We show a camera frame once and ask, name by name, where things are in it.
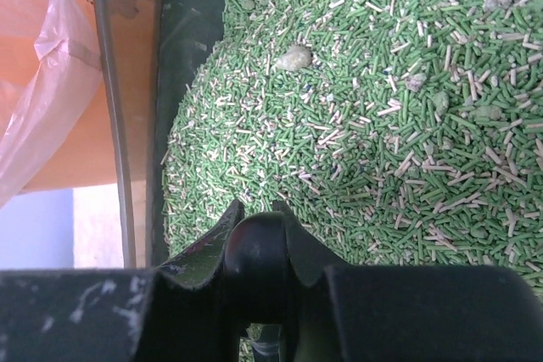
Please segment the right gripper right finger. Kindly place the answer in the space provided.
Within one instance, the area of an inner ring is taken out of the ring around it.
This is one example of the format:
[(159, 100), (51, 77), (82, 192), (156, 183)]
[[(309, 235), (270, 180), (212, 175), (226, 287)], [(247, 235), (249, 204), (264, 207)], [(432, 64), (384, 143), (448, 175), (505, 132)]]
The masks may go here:
[(354, 266), (285, 202), (290, 265), (284, 361), (539, 361), (542, 306), (496, 266)]

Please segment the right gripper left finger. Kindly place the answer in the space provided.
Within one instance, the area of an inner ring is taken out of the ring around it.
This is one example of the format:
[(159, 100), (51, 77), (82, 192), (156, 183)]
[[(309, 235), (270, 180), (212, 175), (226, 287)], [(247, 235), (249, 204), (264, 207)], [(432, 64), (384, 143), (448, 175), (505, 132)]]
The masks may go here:
[(233, 201), (156, 268), (3, 271), (2, 360), (237, 360), (242, 327), (227, 306), (222, 263), (243, 217)]

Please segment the black litter scoop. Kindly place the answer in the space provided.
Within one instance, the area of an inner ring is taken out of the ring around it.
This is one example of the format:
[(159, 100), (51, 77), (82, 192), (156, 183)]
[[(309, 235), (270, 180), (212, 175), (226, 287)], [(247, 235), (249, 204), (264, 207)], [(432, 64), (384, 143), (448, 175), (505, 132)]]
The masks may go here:
[(299, 339), (287, 226), (280, 211), (251, 215), (225, 246), (225, 305), (240, 331), (263, 326), (254, 348), (259, 361), (293, 361)]

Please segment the dark litter box tray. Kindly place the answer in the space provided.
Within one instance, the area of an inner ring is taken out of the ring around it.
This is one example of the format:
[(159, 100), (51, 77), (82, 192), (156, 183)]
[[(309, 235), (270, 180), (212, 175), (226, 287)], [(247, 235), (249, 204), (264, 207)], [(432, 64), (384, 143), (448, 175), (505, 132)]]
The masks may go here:
[[(277, 69), (293, 45), (311, 65)], [(277, 199), (351, 263), (540, 291), (542, 0), (160, 0), (151, 153), (129, 264)]]

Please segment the pink bag-lined trash bin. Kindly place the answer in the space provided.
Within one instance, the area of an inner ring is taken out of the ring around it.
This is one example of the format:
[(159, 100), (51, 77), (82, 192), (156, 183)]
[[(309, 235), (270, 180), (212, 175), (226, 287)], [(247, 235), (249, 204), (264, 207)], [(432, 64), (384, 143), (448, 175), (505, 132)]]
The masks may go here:
[(160, 0), (1, 0), (1, 200), (151, 174)]

